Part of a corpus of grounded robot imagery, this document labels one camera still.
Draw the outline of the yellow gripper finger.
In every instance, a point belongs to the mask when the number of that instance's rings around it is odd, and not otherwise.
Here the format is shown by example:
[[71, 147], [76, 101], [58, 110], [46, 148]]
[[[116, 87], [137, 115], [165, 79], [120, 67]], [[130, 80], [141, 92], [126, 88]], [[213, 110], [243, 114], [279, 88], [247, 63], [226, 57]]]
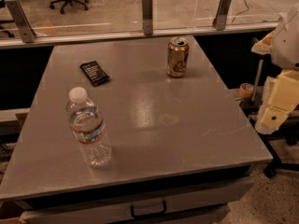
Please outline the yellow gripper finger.
[[274, 32], [267, 34], [262, 40], [259, 40], [253, 45], [251, 51], [259, 55], [270, 54], [273, 36]]

